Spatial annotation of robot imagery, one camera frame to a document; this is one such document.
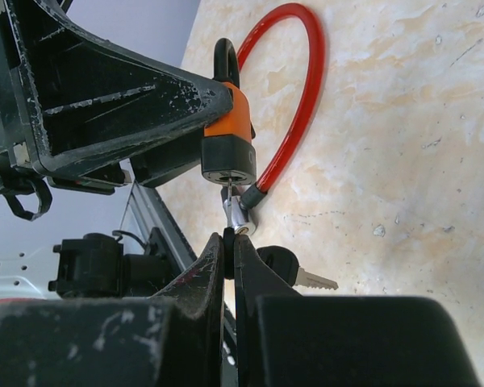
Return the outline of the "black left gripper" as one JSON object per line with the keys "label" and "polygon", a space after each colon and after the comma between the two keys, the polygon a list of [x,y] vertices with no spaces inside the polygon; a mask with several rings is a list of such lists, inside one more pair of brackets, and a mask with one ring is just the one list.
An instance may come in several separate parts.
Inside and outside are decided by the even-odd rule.
{"label": "black left gripper", "polygon": [[222,83],[98,37],[66,1],[0,1],[0,196],[27,221],[50,187],[112,194],[196,166],[203,129],[232,110]]}

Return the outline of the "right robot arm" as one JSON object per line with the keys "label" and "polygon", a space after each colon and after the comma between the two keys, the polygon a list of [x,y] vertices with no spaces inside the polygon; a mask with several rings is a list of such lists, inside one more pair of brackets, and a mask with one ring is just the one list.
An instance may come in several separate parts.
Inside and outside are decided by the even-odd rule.
{"label": "right robot arm", "polygon": [[477,386],[429,298],[303,296],[298,259],[213,234],[182,273],[88,234],[36,296],[0,296],[0,386]]}

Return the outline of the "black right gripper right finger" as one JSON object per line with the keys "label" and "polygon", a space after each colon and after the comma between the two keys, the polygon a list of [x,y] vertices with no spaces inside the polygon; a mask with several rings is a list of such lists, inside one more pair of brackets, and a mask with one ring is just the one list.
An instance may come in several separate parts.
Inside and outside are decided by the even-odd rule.
{"label": "black right gripper right finger", "polygon": [[476,386],[456,325],[431,298],[303,296],[233,241],[242,386]]}

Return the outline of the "black head key bunch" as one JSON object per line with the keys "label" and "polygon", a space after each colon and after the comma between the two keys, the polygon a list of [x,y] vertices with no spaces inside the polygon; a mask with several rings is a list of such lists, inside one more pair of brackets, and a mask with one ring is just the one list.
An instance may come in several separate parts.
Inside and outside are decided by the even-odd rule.
{"label": "black head key bunch", "polygon": [[[221,189],[221,201],[226,215],[228,215],[228,203],[231,203],[231,219],[235,234],[250,236],[256,230],[257,225],[250,210],[244,207],[238,188],[233,185],[231,197],[228,197],[227,186],[224,186]],[[302,268],[296,255],[286,248],[267,246],[258,248],[257,253],[264,263],[288,285],[329,290],[339,288],[335,281],[309,273]]]}

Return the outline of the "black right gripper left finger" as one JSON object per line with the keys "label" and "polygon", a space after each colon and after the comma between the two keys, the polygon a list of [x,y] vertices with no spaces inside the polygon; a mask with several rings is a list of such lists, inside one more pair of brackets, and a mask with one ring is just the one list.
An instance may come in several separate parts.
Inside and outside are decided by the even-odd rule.
{"label": "black right gripper left finger", "polygon": [[218,386],[223,241],[150,298],[0,304],[0,386]]}

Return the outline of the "orange black padlock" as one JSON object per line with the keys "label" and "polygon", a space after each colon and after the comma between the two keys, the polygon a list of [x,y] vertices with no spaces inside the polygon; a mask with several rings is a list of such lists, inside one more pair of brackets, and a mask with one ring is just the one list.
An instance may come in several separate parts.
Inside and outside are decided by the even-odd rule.
{"label": "orange black padlock", "polygon": [[257,179],[255,131],[248,99],[240,90],[236,51],[227,38],[216,42],[213,79],[227,87],[232,110],[204,129],[202,176],[219,185],[251,185]]}

